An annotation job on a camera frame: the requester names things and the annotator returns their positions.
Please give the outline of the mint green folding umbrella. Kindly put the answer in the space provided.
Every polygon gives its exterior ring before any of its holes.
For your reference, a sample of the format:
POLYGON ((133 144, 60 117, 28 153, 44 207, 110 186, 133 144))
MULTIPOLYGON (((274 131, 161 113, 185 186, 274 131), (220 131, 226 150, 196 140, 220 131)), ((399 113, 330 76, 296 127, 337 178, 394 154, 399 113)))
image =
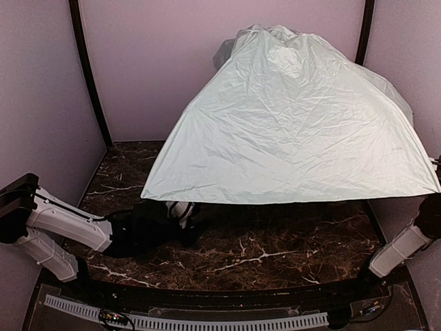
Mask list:
POLYGON ((389 81, 317 34, 252 26, 184 109, 141 196, 262 205, 439 191, 389 81))

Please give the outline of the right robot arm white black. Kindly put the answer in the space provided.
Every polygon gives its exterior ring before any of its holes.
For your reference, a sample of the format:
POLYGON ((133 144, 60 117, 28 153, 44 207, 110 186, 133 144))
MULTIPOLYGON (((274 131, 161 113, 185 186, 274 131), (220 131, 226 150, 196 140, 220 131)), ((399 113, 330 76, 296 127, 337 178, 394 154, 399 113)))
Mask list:
POLYGON ((420 204, 415 219, 365 263, 359 271, 357 281, 362 287, 379 283, 394 268, 439 239, 440 195, 430 194, 420 204))

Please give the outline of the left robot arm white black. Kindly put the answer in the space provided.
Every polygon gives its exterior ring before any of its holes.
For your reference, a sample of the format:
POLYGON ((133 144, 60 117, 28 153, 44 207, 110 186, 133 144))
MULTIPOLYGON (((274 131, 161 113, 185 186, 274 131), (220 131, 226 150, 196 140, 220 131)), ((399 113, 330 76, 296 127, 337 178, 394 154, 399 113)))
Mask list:
POLYGON ((67 283, 86 278, 87 264, 66 252, 49 232, 108 257, 136 257, 173 240, 193 245, 207 229, 206 220, 195 219, 198 211, 195 203, 144 199, 132 209, 100 217, 52 196, 37 175, 27 173, 1 189, 1 242, 22 248, 67 283))

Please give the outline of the small green circuit board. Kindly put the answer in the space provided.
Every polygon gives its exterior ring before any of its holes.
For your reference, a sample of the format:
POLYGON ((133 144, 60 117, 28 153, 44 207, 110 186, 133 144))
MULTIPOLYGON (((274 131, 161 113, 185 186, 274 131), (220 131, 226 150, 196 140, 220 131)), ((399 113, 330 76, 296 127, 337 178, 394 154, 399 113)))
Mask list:
POLYGON ((98 319, 106 325, 115 325, 119 327, 127 326, 129 323, 127 317, 110 310, 100 310, 98 319))

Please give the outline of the black front frame rail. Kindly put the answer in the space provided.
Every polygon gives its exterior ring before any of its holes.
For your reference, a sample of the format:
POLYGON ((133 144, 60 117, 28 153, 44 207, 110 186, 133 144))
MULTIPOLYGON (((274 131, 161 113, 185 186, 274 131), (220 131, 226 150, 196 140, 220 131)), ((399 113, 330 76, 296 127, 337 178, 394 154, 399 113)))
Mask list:
POLYGON ((40 282, 61 288, 61 294, 67 297, 123 311, 144 311, 153 307, 184 310, 254 310, 297 305, 304 310, 326 310, 348 305, 358 299, 385 296, 387 287, 410 279, 408 268, 402 265, 383 279, 384 285, 379 283, 362 296, 356 294, 358 283, 355 279, 275 290, 221 292, 162 290, 90 280, 88 289, 91 293, 87 294, 80 288, 74 290, 72 286, 60 282, 47 270, 42 270, 39 275, 40 282))

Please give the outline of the left black corner post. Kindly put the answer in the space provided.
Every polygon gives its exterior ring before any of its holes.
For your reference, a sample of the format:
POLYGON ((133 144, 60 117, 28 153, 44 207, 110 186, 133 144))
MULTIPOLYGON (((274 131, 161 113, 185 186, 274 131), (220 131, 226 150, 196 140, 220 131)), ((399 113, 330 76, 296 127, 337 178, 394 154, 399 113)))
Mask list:
POLYGON ((94 76, 92 72, 92 66, 89 59, 88 48, 86 45, 85 34, 83 31, 83 23, 81 19, 80 2, 77 0, 69 0, 70 16, 72 27, 74 31, 74 38, 76 41, 76 48, 79 55, 81 69, 85 80, 88 95, 92 104, 92 109, 96 122, 99 127, 99 131, 103 138, 104 144, 107 149, 113 145, 110 130, 105 120, 105 115, 99 100, 99 94, 96 89, 94 76))

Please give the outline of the black corner post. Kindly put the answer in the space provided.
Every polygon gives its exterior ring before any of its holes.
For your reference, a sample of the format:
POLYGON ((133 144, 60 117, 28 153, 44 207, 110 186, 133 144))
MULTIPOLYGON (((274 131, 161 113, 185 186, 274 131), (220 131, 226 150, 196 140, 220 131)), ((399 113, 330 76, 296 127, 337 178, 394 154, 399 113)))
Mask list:
POLYGON ((81 69, 85 80, 88 95, 92 104, 92 109, 96 122, 99 127, 99 131, 103 138, 104 144, 107 149, 113 145, 110 130, 105 120, 105 115, 99 100, 99 94, 96 89, 94 76, 92 72, 92 66, 89 59, 88 48, 86 45, 85 34, 83 31, 83 23, 81 19, 80 2, 77 0, 69 0, 70 16, 72 27, 74 31, 74 38, 76 41, 76 48, 79 55, 81 69))
POLYGON ((367 54, 367 47, 369 43, 369 36, 371 32, 371 24, 373 21, 373 13, 375 8, 374 0, 365 0, 365 6, 362 16, 362 23, 360 28, 360 36, 358 41, 358 48, 356 52, 355 63, 363 66, 367 54))

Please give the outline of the right black corner post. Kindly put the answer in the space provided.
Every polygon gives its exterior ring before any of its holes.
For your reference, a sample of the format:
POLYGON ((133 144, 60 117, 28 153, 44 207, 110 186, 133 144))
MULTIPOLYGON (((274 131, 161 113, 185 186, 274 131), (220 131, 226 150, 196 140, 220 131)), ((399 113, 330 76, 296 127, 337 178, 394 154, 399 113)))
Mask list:
POLYGON ((367 54, 367 47, 369 43, 369 36, 371 32, 371 24, 373 21, 373 13, 375 8, 374 0, 365 0, 365 6, 362 16, 362 23, 360 28, 360 36, 358 41, 358 48, 356 52, 355 63, 363 66, 367 54))

